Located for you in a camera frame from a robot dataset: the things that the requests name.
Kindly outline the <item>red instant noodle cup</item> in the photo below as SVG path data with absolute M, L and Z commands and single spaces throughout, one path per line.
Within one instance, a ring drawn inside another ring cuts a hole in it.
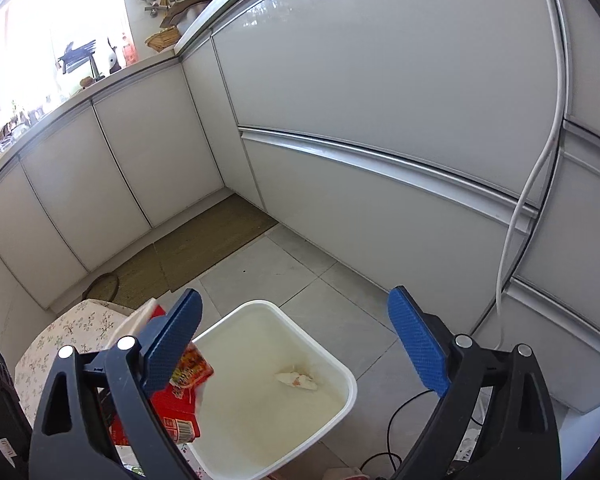
M 106 348 L 113 347 L 124 336 L 140 338 L 140 333 L 152 320 L 165 316 L 166 309 L 160 306 L 156 298 L 150 298 L 114 330 Z M 187 465 L 191 466 L 201 479 L 209 479 L 209 476 L 194 457 L 192 443 L 200 437 L 196 409 L 202 400 L 204 383 L 212 375 L 213 368 L 202 357 L 193 341 L 189 340 L 178 357 L 169 380 L 150 395 L 151 404 L 160 422 L 168 430 Z

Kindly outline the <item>white tissue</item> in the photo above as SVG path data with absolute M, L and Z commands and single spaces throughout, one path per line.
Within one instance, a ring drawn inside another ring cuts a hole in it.
M 300 370 L 282 370 L 275 374 L 275 379 L 289 388 L 301 389 L 306 391 L 316 391 L 318 389 L 317 382 L 314 378 Z

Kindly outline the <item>white plastic trash bin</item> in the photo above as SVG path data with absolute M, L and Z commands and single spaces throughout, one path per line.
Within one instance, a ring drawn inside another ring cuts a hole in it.
M 263 479 L 306 452 L 354 407 L 352 372 L 276 304 L 252 300 L 193 340 L 213 368 L 196 417 L 192 443 L 212 479 Z M 300 370 L 316 391 L 275 379 Z

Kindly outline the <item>white kitchen cabinets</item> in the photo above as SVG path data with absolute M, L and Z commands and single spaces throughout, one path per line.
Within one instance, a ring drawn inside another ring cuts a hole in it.
M 0 346 L 235 193 L 600 406 L 596 0 L 215 0 L 0 157 Z

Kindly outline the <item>floral tablecloth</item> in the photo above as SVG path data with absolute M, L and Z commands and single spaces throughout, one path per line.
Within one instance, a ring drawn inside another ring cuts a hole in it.
M 58 350 L 70 344 L 80 353 L 102 350 L 133 310 L 104 300 L 81 301 L 42 330 L 15 366 L 14 384 L 28 422 L 34 424 L 46 378 Z

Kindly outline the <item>brown floor mat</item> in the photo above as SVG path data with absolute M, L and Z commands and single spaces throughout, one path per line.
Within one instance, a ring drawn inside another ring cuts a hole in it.
M 137 309 L 184 286 L 275 225 L 268 214 L 233 194 L 95 278 L 82 297 Z

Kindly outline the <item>blue faucet cloth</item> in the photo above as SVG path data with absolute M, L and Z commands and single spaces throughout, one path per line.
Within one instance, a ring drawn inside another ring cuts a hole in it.
M 56 66 L 63 75 L 71 73 L 84 63 L 92 62 L 95 50 L 95 40 L 89 41 L 87 44 L 82 44 L 79 47 L 73 47 L 73 42 L 70 42 L 64 54 L 57 59 Z

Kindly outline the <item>red drink bottle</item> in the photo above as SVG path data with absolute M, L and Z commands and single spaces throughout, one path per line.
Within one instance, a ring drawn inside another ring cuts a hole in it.
M 131 66 L 138 62 L 138 54 L 132 40 L 125 34 L 122 34 L 122 53 L 126 66 Z

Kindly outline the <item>wicker basket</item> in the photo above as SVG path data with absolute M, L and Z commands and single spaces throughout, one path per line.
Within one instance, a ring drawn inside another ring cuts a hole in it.
M 145 40 L 146 46 L 157 53 L 172 48 L 181 39 L 181 33 L 176 26 L 161 29 Z

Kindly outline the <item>wooden cutting board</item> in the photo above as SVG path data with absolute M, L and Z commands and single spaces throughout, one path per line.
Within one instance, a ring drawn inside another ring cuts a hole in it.
M 160 23 L 161 28 L 176 26 L 183 20 L 193 20 L 210 4 L 212 0 L 182 0 L 170 6 Z

